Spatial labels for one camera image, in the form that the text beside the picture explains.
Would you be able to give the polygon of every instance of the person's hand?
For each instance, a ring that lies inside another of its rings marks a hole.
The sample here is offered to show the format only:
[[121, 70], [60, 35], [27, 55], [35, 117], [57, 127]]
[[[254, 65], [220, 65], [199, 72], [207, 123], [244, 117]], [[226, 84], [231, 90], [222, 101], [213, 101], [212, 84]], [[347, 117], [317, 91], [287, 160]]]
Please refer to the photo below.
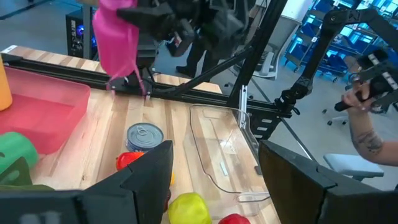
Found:
[[343, 100], [347, 105], [351, 106], [350, 108], [347, 109], [349, 113], [367, 113], [371, 108], [371, 105], [374, 100], [368, 99], [364, 102], [360, 102], [355, 95], [359, 91], [362, 93], [362, 99], [369, 98], [369, 84], [368, 83], [360, 84], [360, 82], [358, 81], [354, 82], [353, 88], [348, 90], [341, 97], [341, 100]]

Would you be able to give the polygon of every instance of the red plastic bin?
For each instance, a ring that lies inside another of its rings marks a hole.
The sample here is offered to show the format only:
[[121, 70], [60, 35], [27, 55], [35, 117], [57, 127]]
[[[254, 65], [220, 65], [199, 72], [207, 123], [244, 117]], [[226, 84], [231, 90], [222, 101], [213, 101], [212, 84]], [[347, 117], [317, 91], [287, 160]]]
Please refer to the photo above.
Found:
[[6, 67], [12, 105], [0, 111], [0, 134], [15, 131], [39, 154], [58, 151], [87, 110], [90, 88]]

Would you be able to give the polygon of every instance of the wooden tabletop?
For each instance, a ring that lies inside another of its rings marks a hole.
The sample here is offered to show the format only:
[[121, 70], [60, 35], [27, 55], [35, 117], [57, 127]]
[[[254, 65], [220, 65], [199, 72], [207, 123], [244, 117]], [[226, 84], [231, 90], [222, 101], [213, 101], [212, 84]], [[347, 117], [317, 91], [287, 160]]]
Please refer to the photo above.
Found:
[[[8, 54], [31, 60], [103, 72], [99, 62], [41, 50], [11, 46]], [[187, 79], [157, 75], [158, 82], [179, 85]], [[218, 85], [202, 83], [198, 89], [221, 93]], [[260, 204], [236, 205], [237, 195], [226, 194], [215, 187], [232, 192], [263, 192], [266, 186], [254, 172], [256, 161], [245, 142], [230, 110], [196, 106], [178, 101], [139, 96], [113, 96], [108, 91], [91, 89], [86, 116], [75, 128], [63, 148], [42, 156], [32, 170], [35, 184], [45, 184], [59, 190], [85, 189], [116, 172], [116, 158], [126, 152], [126, 131], [140, 122], [152, 123], [174, 144], [175, 185], [172, 198], [196, 191], [209, 203], [212, 213], [250, 212], [251, 223], [280, 223], [270, 199]], [[192, 117], [193, 132], [190, 126]], [[252, 199], [252, 195], [240, 200]], [[222, 201], [230, 208], [216, 208]], [[166, 215], [162, 223], [169, 223]]]

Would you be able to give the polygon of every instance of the red bell pepper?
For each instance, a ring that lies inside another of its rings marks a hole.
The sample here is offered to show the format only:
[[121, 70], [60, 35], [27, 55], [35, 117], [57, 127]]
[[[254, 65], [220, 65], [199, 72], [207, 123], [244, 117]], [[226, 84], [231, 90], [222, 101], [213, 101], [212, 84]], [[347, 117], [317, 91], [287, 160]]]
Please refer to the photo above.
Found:
[[144, 155], [143, 152], [124, 152], [118, 158], [116, 158], [116, 169], [122, 170], [130, 163], [136, 161]]
[[250, 221], [239, 214], [231, 214], [223, 218], [218, 224], [250, 224]]

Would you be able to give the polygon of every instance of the green object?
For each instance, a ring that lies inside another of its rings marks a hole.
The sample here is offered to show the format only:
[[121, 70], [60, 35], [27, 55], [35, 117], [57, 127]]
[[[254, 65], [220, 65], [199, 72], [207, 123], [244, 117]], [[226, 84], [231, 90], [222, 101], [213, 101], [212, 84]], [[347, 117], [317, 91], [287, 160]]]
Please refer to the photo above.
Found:
[[197, 193], [178, 196], [167, 210], [171, 224], [211, 224], [207, 205]]
[[33, 144], [19, 133], [0, 135], [0, 185], [31, 185], [29, 169], [39, 155]]

